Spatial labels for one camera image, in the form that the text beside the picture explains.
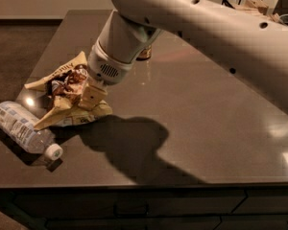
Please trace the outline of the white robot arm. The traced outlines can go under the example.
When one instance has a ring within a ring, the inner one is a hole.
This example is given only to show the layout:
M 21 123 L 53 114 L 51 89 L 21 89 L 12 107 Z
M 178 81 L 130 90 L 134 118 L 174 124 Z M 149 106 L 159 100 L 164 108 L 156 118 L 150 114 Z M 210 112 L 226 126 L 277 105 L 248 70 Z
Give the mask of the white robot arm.
M 119 83 L 162 31 L 233 72 L 288 114 L 288 26 L 208 0 L 111 0 L 115 9 L 88 55 L 95 89 Z

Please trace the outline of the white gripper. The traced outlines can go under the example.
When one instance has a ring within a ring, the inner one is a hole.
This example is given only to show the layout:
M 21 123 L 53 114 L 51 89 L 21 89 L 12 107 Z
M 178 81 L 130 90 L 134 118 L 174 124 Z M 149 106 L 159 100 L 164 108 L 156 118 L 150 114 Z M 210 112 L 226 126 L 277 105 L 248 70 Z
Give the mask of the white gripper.
M 87 63 L 90 75 L 107 85 L 114 85 L 122 81 L 132 69 L 133 55 L 124 48 L 106 51 L 99 40 L 95 42 L 88 55 Z M 102 101 L 108 92 L 104 86 L 91 85 L 88 82 L 83 88 L 78 107 L 92 110 Z

